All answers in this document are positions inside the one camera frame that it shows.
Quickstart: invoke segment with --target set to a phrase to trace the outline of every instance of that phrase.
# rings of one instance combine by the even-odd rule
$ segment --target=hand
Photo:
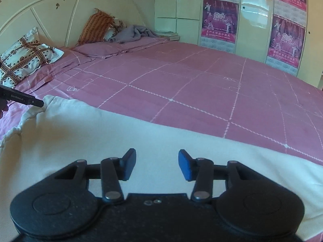
[[[2,111],[8,111],[8,106],[7,106],[7,101],[0,99],[0,119],[3,117],[3,112]]]

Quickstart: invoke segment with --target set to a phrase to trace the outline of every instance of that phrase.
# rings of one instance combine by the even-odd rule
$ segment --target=white blanket
[[[43,108],[32,107],[0,146],[0,241],[17,232],[9,215],[11,200],[22,190],[77,160],[89,164],[137,151],[137,163],[127,182],[131,193],[190,193],[178,166],[178,151],[205,157],[218,165],[238,160],[287,187],[303,200],[305,218],[298,235],[307,240],[323,231],[323,167],[307,160],[236,141],[160,126],[110,113],[77,100],[46,96]],[[97,181],[91,191],[100,195]],[[225,190],[214,181],[214,196]]]

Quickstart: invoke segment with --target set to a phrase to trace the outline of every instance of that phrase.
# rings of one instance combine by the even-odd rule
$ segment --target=headboard panel
[[[132,0],[0,0],[0,53],[33,27],[41,42],[75,46],[94,8],[127,24],[144,25]]]

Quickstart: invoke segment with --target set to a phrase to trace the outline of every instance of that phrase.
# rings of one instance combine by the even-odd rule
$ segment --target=screw
[[[151,200],[146,200],[145,202],[143,202],[144,205],[152,205],[152,201]]]
[[[210,194],[206,191],[196,191],[194,192],[194,197],[198,200],[202,200],[209,198]]]
[[[121,194],[117,191],[109,191],[105,193],[105,198],[108,200],[117,200],[121,197]]]

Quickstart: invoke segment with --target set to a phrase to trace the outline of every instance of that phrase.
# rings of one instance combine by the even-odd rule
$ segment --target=patterned pillow
[[[118,18],[113,18],[113,22],[105,32],[103,41],[107,42],[110,38],[114,37],[117,33],[121,32],[123,28],[127,28],[127,25]]]
[[[57,61],[63,54],[61,50],[40,44],[34,27],[0,55],[0,84],[14,88],[26,76],[44,64]]]
[[[95,14],[91,15],[80,35],[78,45],[86,43],[103,42],[104,34],[113,22],[112,16],[95,8]]]

